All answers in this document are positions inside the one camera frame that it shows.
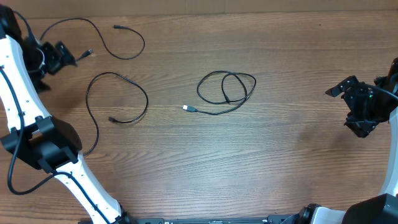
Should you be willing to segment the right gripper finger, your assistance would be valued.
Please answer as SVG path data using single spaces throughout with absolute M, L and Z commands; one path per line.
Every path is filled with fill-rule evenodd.
M 336 86 L 328 89 L 325 94 L 328 96 L 336 97 L 342 92 L 346 91 L 347 89 L 351 88 L 352 86 L 355 86 L 359 83 L 358 79 L 356 76 L 350 76 L 345 78 L 343 81 L 341 81 L 339 84 Z
M 359 138 L 365 138 L 372 132 L 376 126 L 379 124 L 377 121 L 346 121 L 345 126 L 347 126 L 355 135 Z

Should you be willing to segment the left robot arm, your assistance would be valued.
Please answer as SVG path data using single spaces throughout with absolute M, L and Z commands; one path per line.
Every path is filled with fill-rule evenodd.
M 17 11 L 1 6 L 1 101 L 9 130 L 1 144 L 12 155 L 9 190 L 15 195 L 29 194 L 56 178 L 81 203 L 90 223 L 135 223 L 90 171 L 72 125 L 52 116 L 39 98 L 39 93 L 50 90 L 43 82 L 46 74 L 76 66 L 78 60 L 62 42 L 41 42 L 32 32 L 23 38 L 20 17 Z M 29 190 L 16 190 L 12 175 L 17 159 L 49 176 Z

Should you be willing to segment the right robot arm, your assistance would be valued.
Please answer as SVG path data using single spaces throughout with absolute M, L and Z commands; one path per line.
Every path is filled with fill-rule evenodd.
M 378 196 L 354 204 L 345 212 L 312 203 L 287 216 L 282 223 L 397 223 L 397 59 L 392 61 L 387 76 L 374 79 L 374 85 L 350 76 L 325 93 L 332 97 L 341 95 L 350 109 L 345 126 L 359 138 L 367 137 L 380 123 L 390 124 L 386 177 Z

